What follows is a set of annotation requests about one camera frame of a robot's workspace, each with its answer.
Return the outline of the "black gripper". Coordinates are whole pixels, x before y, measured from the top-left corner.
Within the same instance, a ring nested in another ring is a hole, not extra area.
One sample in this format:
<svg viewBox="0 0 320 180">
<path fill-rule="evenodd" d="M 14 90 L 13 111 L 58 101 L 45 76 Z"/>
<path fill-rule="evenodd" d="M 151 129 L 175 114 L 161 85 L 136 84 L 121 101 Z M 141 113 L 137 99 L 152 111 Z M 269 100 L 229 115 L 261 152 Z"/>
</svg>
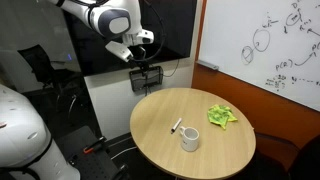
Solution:
<svg viewBox="0 0 320 180">
<path fill-rule="evenodd" d="M 142 71 L 147 71 L 149 69 L 149 64 L 144 61 L 146 57 L 146 50 L 142 46 L 133 46 L 131 48 L 134 59 L 130 61 L 130 68 L 139 67 Z"/>
</svg>

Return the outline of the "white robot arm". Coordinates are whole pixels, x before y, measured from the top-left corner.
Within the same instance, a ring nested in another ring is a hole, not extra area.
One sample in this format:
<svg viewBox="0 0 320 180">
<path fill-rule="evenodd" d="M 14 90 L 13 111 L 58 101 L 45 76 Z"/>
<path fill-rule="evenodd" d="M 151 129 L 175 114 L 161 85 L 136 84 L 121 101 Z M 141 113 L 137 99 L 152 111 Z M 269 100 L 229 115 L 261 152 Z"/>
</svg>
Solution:
<svg viewBox="0 0 320 180">
<path fill-rule="evenodd" d="M 107 38 L 106 49 L 125 62 L 133 59 L 131 46 L 154 41 L 142 28 L 138 0 L 48 1 Z M 81 179 L 30 101 L 5 85 L 0 85 L 0 169 L 16 180 Z"/>
</svg>

